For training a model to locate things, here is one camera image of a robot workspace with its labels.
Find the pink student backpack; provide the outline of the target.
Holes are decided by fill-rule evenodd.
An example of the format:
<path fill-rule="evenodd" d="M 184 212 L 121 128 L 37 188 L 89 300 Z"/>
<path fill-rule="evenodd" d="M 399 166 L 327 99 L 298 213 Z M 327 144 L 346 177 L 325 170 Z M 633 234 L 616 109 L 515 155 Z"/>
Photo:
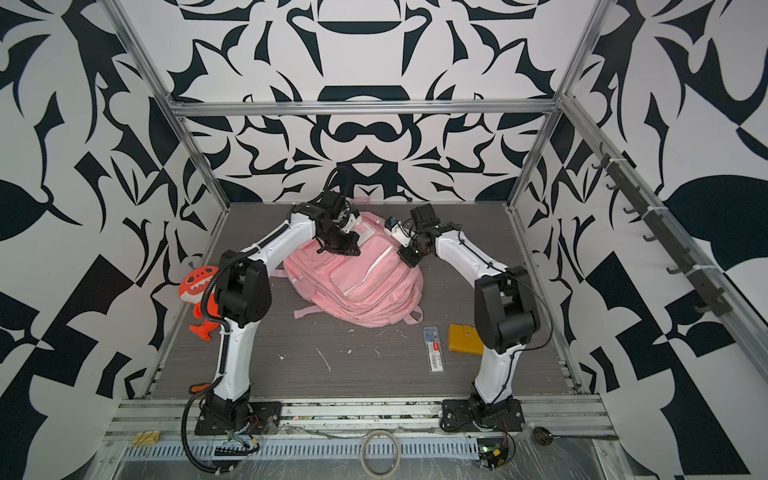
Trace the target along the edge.
<path fill-rule="evenodd" d="M 385 220 L 363 211 L 353 231 L 360 235 L 358 256 L 319 253 L 307 242 L 275 270 L 275 277 L 288 279 L 310 303 L 294 316 L 324 312 L 366 328 L 420 324 L 423 274 L 400 258 L 401 244 L 386 230 Z"/>

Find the clear pen refill box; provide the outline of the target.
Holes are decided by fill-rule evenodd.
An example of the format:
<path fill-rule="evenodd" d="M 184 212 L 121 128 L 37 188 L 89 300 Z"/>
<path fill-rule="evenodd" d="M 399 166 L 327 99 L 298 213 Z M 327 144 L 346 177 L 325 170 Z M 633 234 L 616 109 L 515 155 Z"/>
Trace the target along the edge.
<path fill-rule="evenodd" d="M 425 327 L 423 333 L 430 372 L 443 372 L 444 363 L 438 328 L 434 326 Z"/>

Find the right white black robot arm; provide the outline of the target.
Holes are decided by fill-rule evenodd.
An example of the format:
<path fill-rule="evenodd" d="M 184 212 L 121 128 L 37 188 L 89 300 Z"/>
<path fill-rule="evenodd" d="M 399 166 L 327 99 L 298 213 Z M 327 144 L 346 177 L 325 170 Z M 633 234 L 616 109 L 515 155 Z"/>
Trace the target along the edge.
<path fill-rule="evenodd" d="M 468 407 L 475 421 L 485 425 L 509 413 L 519 360 L 534 349 L 530 342 L 541 328 L 534 308 L 542 299 L 523 280 L 527 271 L 493 259 L 459 225 L 440 220 L 430 204 L 412 209 L 404 222 L 386 220 L 385 229 L 401 244 L 398 255 L 407 266 L 434 255 L 473 287 L 474 326 L 483 353 Z"/>

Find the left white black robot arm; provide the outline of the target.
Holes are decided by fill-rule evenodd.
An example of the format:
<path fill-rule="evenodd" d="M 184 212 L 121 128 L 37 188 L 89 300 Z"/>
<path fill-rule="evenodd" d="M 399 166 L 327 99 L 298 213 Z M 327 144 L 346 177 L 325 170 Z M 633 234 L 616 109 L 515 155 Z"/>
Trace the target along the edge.
<path fill-rule="evenodd" d="M 355 257 L 359 234 L 348 198 L 353 183 L 346 167 L 336 167 L 321 192 L 296 204 L 264 238 L 221 256 L 218 271 L 201 299 L 202 319 L 220 327 L 218 365 L 210 386 L 193 395 L 204 399 L 203 415 L 240 430 L 249 416 L 249 364 L 259 322 L 271 303 L 270 276 L 294 251 L 315 242 L 321 253 Z"/>

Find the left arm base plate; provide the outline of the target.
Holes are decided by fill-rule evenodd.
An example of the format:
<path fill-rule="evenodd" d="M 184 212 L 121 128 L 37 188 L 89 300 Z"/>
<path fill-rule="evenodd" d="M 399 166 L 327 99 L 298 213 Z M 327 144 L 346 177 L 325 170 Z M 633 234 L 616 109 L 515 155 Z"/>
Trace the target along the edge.
<path fill-rule="evenodd" d="M 283 404 L 278 401 L 244 401 L 216 403 L 203 401 L 194 434 L 197 436 L 224 435 L 235 432 L 241 435 L 262 435 L 274 431 L 280 425 Z"/>

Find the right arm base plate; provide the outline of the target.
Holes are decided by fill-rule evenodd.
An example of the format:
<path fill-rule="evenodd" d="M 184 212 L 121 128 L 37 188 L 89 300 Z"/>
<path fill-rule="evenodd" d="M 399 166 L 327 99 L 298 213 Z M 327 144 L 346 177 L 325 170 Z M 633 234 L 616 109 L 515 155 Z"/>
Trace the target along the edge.
<path fill-rule="evenodd" d="M 445 432 L 479 432 L 484 430 L 520 432 L 525 417 L 521 403 L 513 397 L 485 404 L 479 397 L 442 401 L 440 428 Z"/>

